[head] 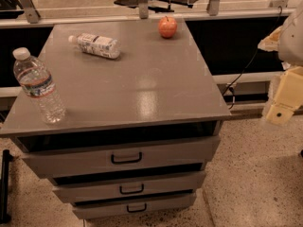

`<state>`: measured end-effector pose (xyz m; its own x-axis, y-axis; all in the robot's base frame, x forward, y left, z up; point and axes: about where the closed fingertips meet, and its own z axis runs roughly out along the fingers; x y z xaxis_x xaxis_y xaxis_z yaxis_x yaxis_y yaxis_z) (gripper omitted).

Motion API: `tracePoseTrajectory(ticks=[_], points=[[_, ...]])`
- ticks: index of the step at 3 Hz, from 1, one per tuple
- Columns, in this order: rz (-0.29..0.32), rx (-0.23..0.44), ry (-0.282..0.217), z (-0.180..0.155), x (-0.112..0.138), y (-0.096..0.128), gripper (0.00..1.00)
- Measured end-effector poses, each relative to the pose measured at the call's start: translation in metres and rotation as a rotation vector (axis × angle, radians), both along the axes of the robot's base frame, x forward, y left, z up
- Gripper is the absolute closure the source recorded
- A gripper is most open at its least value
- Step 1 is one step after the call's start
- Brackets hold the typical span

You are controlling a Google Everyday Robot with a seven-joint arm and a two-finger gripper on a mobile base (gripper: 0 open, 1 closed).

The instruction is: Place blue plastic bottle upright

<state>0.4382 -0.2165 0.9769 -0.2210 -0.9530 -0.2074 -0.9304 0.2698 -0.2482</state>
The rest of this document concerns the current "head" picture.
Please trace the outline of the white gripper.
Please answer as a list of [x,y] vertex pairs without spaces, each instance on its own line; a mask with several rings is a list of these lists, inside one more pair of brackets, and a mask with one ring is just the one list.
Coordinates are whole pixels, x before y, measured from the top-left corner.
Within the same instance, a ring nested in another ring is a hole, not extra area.
[[278,57],[294,66],[270,84],[264,117],[274,125],[285,125],[303,105],[303,2],[272,33],[258,43],[258,49],[277,51]]

